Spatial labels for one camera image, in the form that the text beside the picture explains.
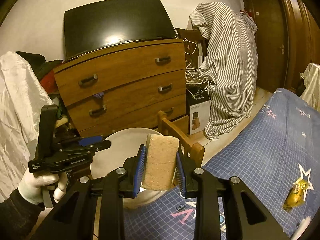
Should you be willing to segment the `white gloved left hand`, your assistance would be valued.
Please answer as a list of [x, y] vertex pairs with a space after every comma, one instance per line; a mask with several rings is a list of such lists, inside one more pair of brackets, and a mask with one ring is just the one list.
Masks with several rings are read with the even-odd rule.
[[18, 185], [20, 195], [34, 205], [43, 203], [42, 187], [57, 183], [53, 198], [58, 203], [67, 191], [68, 177], [66, 172], [53, 174], [47, 171], [30, 173], [27, 169]]

